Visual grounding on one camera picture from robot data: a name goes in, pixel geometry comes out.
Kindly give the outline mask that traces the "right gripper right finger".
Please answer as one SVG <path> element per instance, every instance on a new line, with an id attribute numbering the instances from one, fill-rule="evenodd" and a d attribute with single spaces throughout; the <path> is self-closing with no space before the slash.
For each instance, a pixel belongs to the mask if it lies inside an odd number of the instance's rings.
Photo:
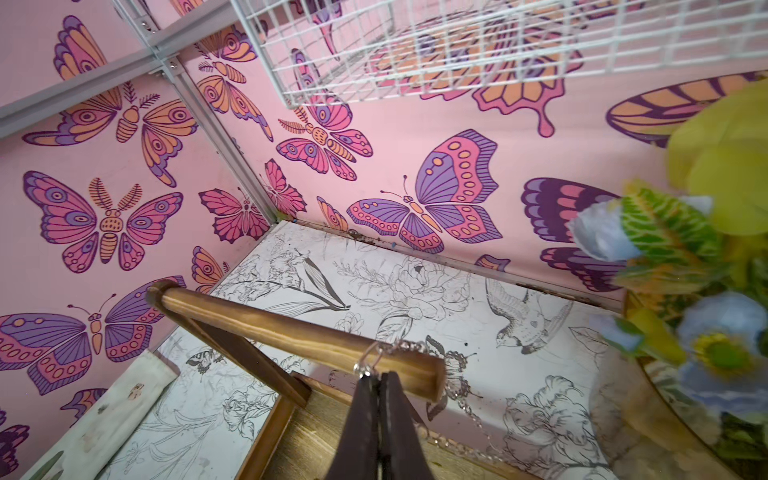
<path id="1" fill-rule="evenodd" d="M 381 478 L 433 480 L 400 378 L 384 373 L 380 381 Z"/>

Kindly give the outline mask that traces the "wooden jewelry display stand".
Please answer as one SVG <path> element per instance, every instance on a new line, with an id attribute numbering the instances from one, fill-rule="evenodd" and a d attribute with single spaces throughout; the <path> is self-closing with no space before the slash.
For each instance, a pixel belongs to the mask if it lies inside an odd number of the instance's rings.
<path id="1" fill-rule="evenodd" d="M 248 452 L 241 479 L 325 479 L 357 382 L 396 372 L 434 479 L 521 479 L 499 458 L 431 431 L 412 397 L 437 401 L 446 391 L 443 359 L 411 342 L 382 343 L 352 333 L 197 293 L 162 280 L 147 303 L 272 389 L 276 402 Z"/>

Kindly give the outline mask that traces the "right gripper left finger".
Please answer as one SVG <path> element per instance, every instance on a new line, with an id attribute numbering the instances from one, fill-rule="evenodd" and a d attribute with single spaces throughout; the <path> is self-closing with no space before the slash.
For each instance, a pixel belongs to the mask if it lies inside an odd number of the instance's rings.
<path id="1" fill-rule="evenodd" d="M 340 441 L 326 480 L 378 478 L 379 380 L 363 376 L 357 382 Z"/>

